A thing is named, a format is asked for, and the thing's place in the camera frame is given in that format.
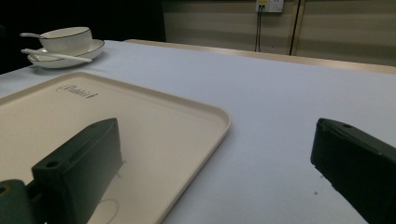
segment electrical outlet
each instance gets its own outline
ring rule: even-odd
[[[256,12],[263,7],[262,12],[282,12],[284,0],[256,0]]]

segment white saucer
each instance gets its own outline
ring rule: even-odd
[[[86,58],[86,59],[94,59],[99,54],[102,53],[103,51],[103,46],[105,45],[105,41],[103,40],[97,40],[94,39],[92,41],[90,49],[84,54],[77,55],[78,57],[81,58]],[[84,62],[79,62],[75,60],[69,60],[69,59],[56,59],[48,56],[41,56],[41,55],[34,55],[32,57],[31,54],[27,56],[27,59],[40,67],[45,67],[45,68],[66,68],[66,67],[71,67],[75,65],[82,64]]]

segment tray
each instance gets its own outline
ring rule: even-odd
[[[86,73],[0,99],[0,179],[31,167],[98,120],[117,118],[120,169],[90,223],[159,223],[228,132],[228,114],[174,95]]]

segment white tablecloth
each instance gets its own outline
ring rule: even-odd
[[[92,63],[0,76],[0,97],[62,74],[94,75],[219,106],[233,124],[163,223],[365,223],[318,172],[319,118],[396,146],[396,76],[106,41]]]

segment white bowl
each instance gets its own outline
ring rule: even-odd
[[[92,33],[88,27],[70,27],[42,34],[38,38],[48,52],[76,56],[86,53],[92,44]]]

